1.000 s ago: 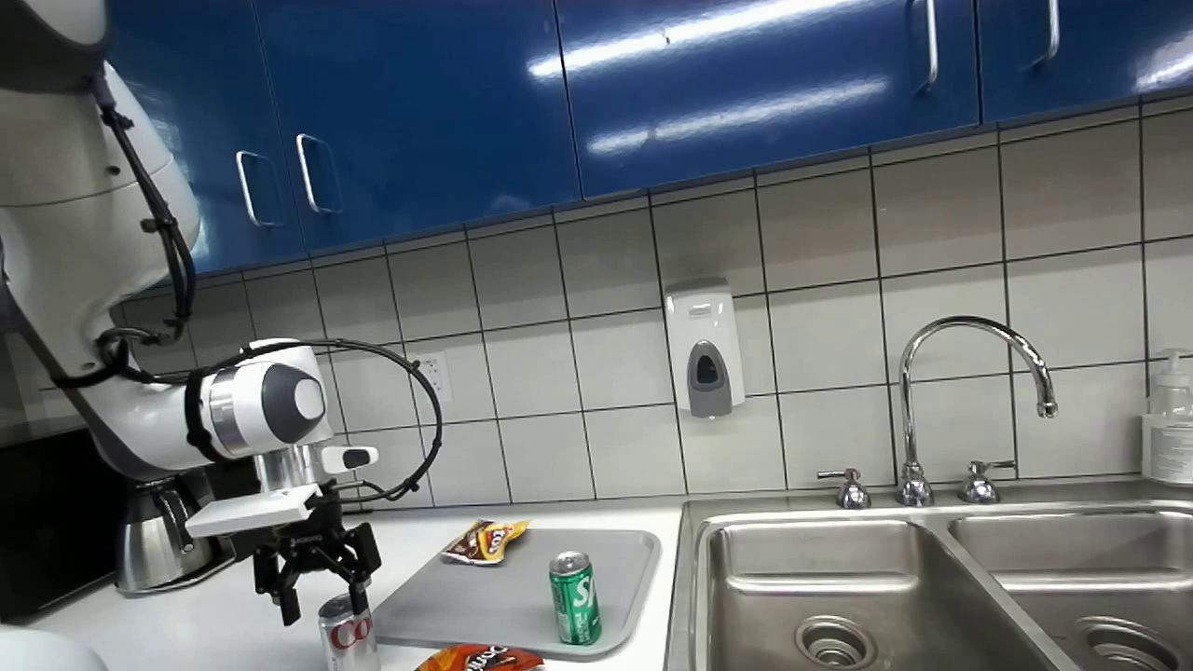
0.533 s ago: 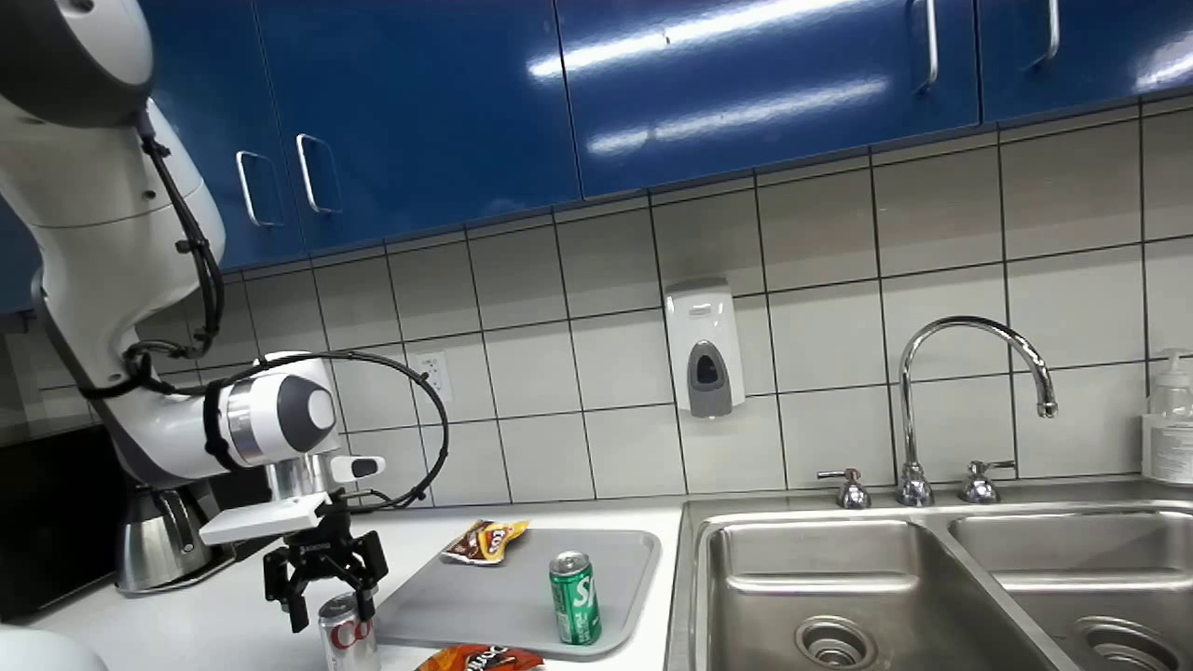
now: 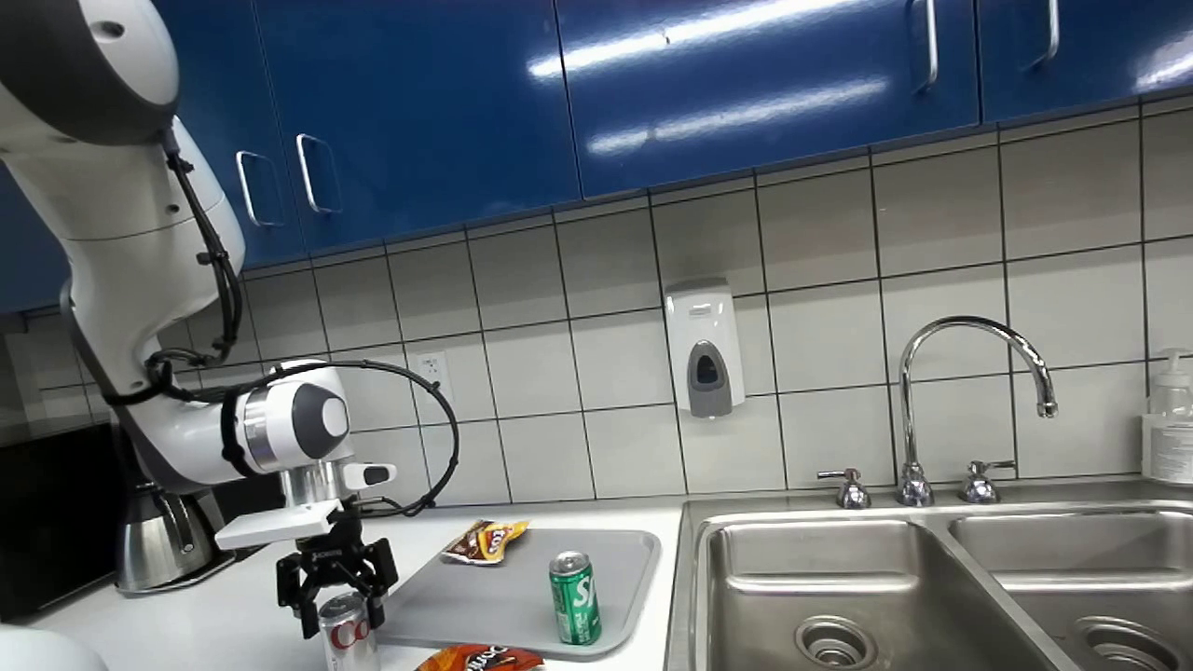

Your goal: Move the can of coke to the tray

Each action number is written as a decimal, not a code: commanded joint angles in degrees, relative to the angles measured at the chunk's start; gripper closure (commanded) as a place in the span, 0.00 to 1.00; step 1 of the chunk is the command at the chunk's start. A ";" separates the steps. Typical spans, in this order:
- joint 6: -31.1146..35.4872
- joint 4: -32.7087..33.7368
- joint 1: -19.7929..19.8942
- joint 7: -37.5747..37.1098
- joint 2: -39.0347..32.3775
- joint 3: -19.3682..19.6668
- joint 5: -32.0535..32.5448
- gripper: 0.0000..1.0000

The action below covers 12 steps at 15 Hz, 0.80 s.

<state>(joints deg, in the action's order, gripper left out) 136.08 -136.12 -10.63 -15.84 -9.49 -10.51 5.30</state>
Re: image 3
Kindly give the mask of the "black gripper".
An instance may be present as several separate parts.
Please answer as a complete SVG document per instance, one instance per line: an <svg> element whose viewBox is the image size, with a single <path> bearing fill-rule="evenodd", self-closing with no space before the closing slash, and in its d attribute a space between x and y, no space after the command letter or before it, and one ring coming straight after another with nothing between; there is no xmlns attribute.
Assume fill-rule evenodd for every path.
<svg viewBox="0 0 1193 671"><path fill-rule="evenodd" d="M366 595L368 627L383 622L383 595L399 583L390 542L361 542L361 515L341 510L334 530L298 542L291 555L278 563L278 606L295 609L303 637L319 636L319 595L329 585L356 585Z"/></svg>

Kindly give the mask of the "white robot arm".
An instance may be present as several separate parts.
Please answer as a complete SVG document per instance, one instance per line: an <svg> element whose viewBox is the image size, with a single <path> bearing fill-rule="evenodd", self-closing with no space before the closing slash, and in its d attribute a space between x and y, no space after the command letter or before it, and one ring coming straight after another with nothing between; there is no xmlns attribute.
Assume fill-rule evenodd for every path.
<svg viewBox="0 0 1193 671"><path fill-rule="evenodd" d="M141 474L177 495L281 476L284 505L227 522L222 547L284 542L278 599L308 629L347 585L383 614L393 547L347 505L381 474L347 447L334 361L185 391L161 332L244 312L244 223L180 120L180 58L152 0L0 0L0 152L68 259L65 316Z"/></svg>

